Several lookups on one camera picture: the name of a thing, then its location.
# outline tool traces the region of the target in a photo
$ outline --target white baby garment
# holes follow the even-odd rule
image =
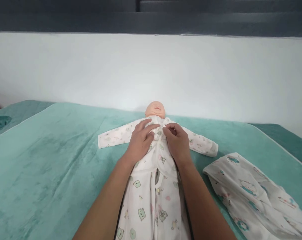
[[[285,190],[238,153],[203,169],[248,239],[302,239],[302,211]]]
[[[177,168],[169,152],[162,128],[174,123],[169,118],[149,117],[150,124],[160,124],[152,130],[154,140],[147,154],[132,170],[123,199],[115,239],[161,240],[191,239],[184,195]],[[142,118],[99,135],[99,148],[128,143],[135,126]],[[207,156],[216,156],[218,145],[190,130],[190,149]]]

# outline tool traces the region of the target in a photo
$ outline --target bed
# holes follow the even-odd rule
[[[98,135],[142,118],[141,112],[71,103],[24,101],[0,110],[0,239],[71,239],[127,144],[98,149]],[[238,239],[245,239],[202,173],[238,152],[302,209],[302,139],[276,124],[168,116],[219,144],[216,158],[192,159]]]

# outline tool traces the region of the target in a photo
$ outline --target baby onesie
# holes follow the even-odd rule
[[[191,239],[177,167],[162,130],[166,124],[175,122],[158,116],[148,118],[152,121],[147,126],[160,124],[160,127],[152,130],[154,140],[129,177],[115,239]],[[144,119],[147,118],[100,134],[99,148],[130,142],[135,126]],[[217,155],[215,142],[183,129],[191,150],[211,157]]]
[[[203,169],[248,239],[302,239],[302,211],[285,190],[238,153]]]

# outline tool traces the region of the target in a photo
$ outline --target onesie sleeve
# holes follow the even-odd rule
[[[190,149],[209,157],[216,157],[218,154],[218,145],[202,135],[195,134],[189,129],[182,127],[188,134]]]
[[[131,140],[132,132],[135,126],[145,118],[138,119],[121,127],[109,130],[98,136],[98,147],[112,147],[123,143],[128,143]]]

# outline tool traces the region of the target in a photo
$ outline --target forearm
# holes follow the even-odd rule
[[[126,156],[119,159],[73,240],[114,238],[120,205],[133,168],[129,162],[126,161]]]
[[[236,239],[194,164],[178,164],[178,169],[194,239],[203,239],[204,232],[206,239]]]

